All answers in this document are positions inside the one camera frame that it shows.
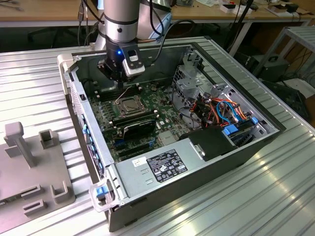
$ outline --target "blue cable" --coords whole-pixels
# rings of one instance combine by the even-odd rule
[[[229,102],[226,102],[226,101],[222,101],[222,102],[225,103],[225,104],[227,104],[227,105],[231,108],[233,114],[235,115],[235,117],[236,117],[238,120],[243,120],[243,119],[235,112],[234,108],[232,107],[232,105],[231,105]],[[226,118],[224,118],[224,117],[221,115],[221,112],[219,112],[219,104],[222,103],[222,102],[219,102],[219,103],[217,104],[217,112],[218,112],[218,115],[219,115],[219,117],[221,117],[223,120],[226,120],[229,124],[231,124],[231,122],[230,122],[229,120],[227,120]]]
[[[217,104],[217,113],[218,113],[219,117],[220,117],[221,119],[227,121],[228,124],[231,124],[231,122],[230,122],[228,119],[224,118],[224,117],[221,115],[221,112],[219,111],[219,106],[218,106],[218,105],[219,105],[219,103]]]

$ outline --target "aluminum extrusion table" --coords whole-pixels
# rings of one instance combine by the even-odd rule
[[[104,213],[88,195],[89,172],[73,128],[57,67],[57,55],[89,47],[0,54],[0,142],[3,124],[19,120],[25,135],[58,132],[76,201],[7,235],[315,235],[315,130],[259,80],[204,37],[197,42],[287,130],[243,166],[196,189],[130,226],[109,233]],[[215,69],[205,70],[222,81]]]
[[[305,48],[315,53],[315,27],[284,27],[275,42],[270,46],[265,56],[262,58],[258,66],[253,72],[253,75],[258,75],[264,64],[267,62],[271,54],[275,51],[278,45],[282,42],[285,36],[289,36],[291,40],[283,48],[280,53],[281,57],[285,57],[289,49],[293,46],[294,42],[298,42]],[[312,68],[315,67],[315,60],[305,69],[303,74],[307,74]]]

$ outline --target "wire bundle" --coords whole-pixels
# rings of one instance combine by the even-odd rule
[[[220,126],[232,124],[230,118],[226,117],[227,114],[233,114],[237,122],[247,119],[246,115],[244,115],[244,113],[242,112],[239,104],[228,99],[221,99],[218,97],[212,98],[209,102],[204,103],[204,106],[209,110],[208,113],[206,114],[205,119],[206,127],[208,126],[208,124]],[[189,111],[192,113],[198,112],[196,108],[197,101],[195,101],[195,103],[191,106]]]

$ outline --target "motherboard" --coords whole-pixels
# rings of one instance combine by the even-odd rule
[[[152,82],[141,84],[140,89],[136,95],[109,101],[90,98],[93,113],[115,162],[174,143],[191,131],[173,108],[166,86]]]

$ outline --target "sticker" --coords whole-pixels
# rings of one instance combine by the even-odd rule
[[[175,149],[148,158],[146,161],[160,183],[188,170]]]
[[[143,157],[140,157],[138,159],[133,160],[132,163],[133,163],[134,167],[141,166],[141,165],[147,163],[146,159],[147,158],[145,156],[143,156]]]

